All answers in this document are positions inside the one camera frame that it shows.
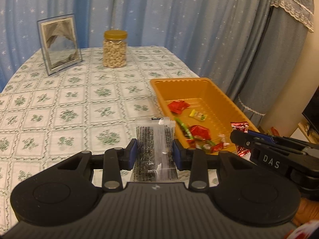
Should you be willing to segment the person right hand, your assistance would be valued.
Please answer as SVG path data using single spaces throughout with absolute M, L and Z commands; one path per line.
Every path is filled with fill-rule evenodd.
M 303 225 L 311 220 L 319 220 L 319 203 L 306 198 L 301 198 L 301 202 L 292 222 L 296 226 Z

